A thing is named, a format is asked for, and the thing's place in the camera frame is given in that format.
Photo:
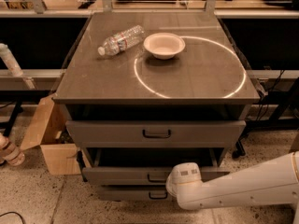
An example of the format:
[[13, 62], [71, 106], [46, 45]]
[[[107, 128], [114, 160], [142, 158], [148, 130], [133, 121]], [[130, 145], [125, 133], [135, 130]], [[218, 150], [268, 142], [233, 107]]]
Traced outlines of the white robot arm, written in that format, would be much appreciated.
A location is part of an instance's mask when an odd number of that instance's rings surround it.
[[166, 180], [167, 192], [185, 210], [233, 206], [293, 204], [299, 208], [299, 152], [203, 181], [199, 166], [175, 166]]

